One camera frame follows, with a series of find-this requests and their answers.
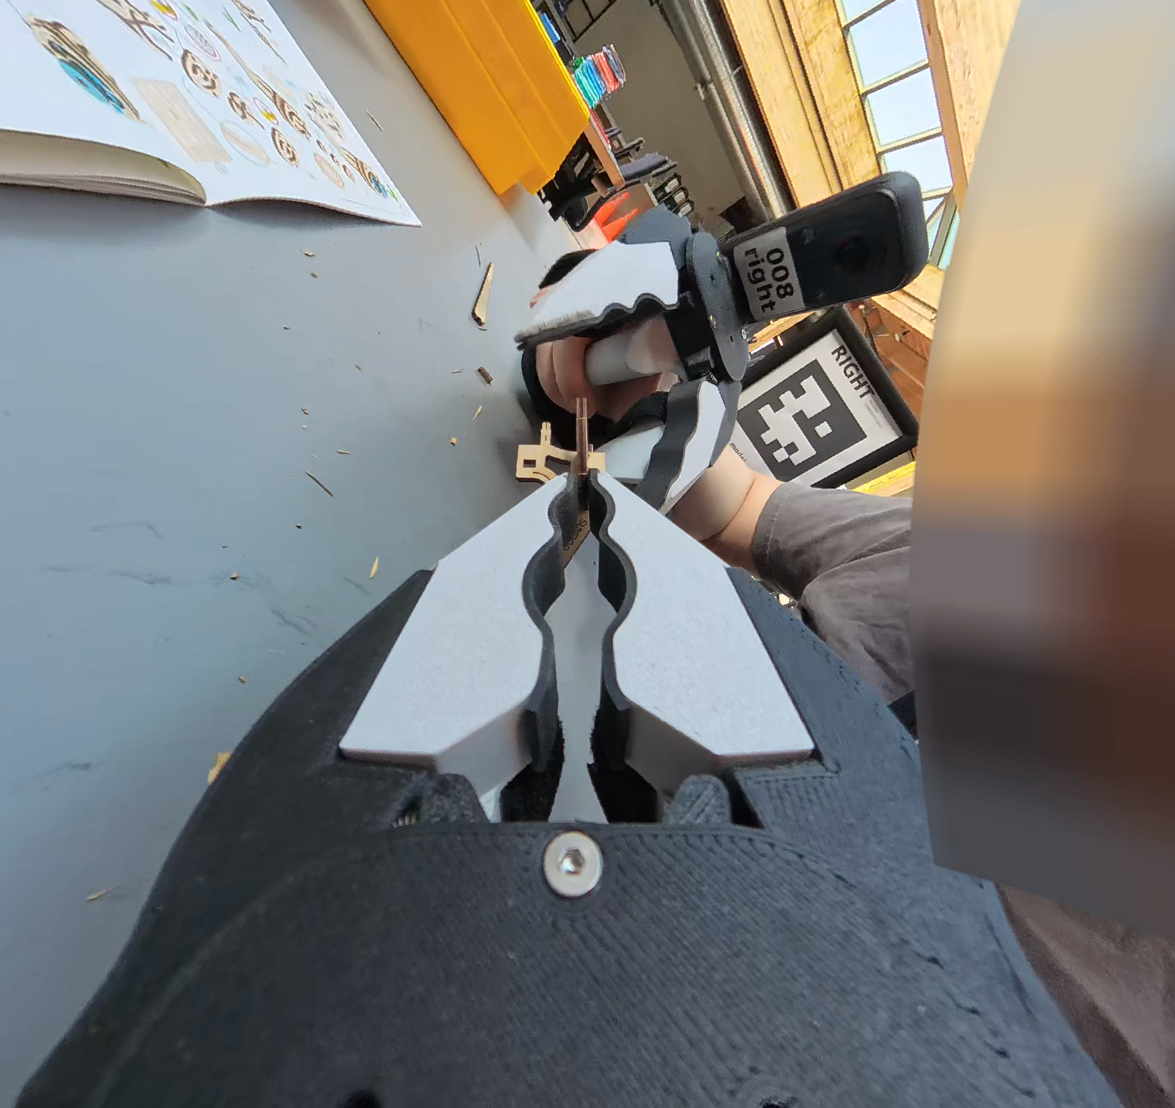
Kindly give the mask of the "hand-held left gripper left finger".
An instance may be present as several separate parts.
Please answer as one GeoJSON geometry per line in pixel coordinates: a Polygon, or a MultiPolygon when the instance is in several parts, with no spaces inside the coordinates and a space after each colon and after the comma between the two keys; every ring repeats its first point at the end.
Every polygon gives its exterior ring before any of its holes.
{"type": "Polygon", "coordinates": [[[574,763],[581,652],[560,474],[442,557],[339,742],[349,762],[467,781],[491,820],[552,820],[574,763]]]}

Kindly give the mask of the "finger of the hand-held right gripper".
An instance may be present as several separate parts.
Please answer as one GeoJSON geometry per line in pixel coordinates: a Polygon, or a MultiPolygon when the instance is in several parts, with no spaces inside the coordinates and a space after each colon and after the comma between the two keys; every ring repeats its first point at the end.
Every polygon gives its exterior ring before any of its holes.
{"type": "Polygon", "coordinates": [[[617,323],[672,310],[680,274],[670,243],[623,243],[582,251],[575,265],[536,293],[516,347],[537,347],[597,333],[617,323]]]}
{"type": "Polygon", "coordinates": [[[669,513],[721,457],[735,421],[732,382],[683,381],[636,402],[601,447],[606,473],[669,513]]]}

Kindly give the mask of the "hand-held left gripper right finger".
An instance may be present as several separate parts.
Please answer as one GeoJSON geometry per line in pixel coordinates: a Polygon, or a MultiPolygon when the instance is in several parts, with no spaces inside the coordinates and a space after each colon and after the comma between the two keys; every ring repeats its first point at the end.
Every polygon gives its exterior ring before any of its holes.
{"type": "Polygon", "coordinates": [[[657,820],[690,778],[809,762],[814,738],[726,565],[592,473],[599,650],[592,786],[606,820],[657,820]]]}

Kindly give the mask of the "thin wooden model part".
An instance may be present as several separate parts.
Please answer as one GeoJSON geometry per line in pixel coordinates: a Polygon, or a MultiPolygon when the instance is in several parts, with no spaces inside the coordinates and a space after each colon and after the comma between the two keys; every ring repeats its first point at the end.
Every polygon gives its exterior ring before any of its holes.
{"type": "Polygon", "coordinates": [[[590,457],[593,454],[588,437],[588,402],[586,397],[575,399],[575,451],[570,463],[576,494],[576,516],[571,536],[566,544],[568,565],[590,533],[590,457]]]}

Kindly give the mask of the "notched wooden model part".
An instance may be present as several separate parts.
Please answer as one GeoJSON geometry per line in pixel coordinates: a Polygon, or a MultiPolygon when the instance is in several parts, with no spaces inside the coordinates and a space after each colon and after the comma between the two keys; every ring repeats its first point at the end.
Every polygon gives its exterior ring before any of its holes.
{"type": "MultiPolygon", "coordinates": [[[[604,473],[607,458],[592,446],[590,473],[604,473]]],[[[521,443],[516,448],[514,475],[519,483],[548,484],[560,476],[571,479],[571,463],[575,458],[576,442],[570,447],[559,446],[554,440],[552,424],[543,421],[537,432],[537,440],[521,443]]]]}

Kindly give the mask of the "person's right hand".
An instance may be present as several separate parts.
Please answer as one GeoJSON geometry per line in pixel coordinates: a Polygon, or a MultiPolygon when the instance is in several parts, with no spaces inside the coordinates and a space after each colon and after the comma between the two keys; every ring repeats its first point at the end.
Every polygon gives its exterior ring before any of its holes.
{"type": "Polygon", "coordinates": [[[609,424],[617,423],[640,401],[668,392],[679,381],[670,372],[661,372],[593,386],[585,372],[585,354],[591,344],[585,337],[568,337],[536,348],[536,376],[542,392],[573,418],[582,399],[590,419],[599,416],[609,424]]]}

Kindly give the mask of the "framed marker sign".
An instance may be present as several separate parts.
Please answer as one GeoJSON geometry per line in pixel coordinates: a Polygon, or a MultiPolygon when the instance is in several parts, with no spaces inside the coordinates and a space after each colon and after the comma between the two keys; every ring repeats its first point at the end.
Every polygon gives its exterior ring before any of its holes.
{"type": "Polygon", "coordinates": [[[843,487],[910,454],[919,423],[844,308],[750,356],[729,445],[782,484],[843,487]]]}

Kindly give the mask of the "stack of colourful packets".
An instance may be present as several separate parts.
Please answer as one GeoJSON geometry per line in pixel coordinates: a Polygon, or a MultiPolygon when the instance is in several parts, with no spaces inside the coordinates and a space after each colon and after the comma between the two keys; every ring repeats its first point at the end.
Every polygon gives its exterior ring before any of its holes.
{"type": "Polygon", "coordinates": [[[613,44],[584,57],[573,58],[568,71],[574,87],[588,109],[595,110],[626,82],[624,65],[613,44]]]}

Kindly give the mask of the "stacked yellow plastic bins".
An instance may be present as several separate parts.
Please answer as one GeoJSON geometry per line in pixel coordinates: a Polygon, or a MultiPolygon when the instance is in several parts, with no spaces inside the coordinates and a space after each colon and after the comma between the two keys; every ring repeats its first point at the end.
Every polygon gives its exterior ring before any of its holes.
{"type": "Polygon", "coordinates": [[[590,112],[530,0],[363,0],[495,195],[538,194],[590,112]]]}

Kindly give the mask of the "open instruction booklet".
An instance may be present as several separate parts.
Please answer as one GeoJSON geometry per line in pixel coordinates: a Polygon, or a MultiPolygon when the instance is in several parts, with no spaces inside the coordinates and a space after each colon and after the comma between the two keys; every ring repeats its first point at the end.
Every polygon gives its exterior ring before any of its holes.
{"type": "Polygon", "coordinates": [[[267,0],[1,0],[1,181],[421,225],[267,0]]]}

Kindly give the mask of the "silver ventilation duct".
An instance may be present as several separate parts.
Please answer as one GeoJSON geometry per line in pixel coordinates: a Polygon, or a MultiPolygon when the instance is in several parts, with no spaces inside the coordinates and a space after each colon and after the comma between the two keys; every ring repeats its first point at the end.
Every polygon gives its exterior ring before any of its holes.
{"type": "Polygon", "coordinates": [[[795,205],[721,0],[655,0],[707,105],[752,224],[795,205]]]}

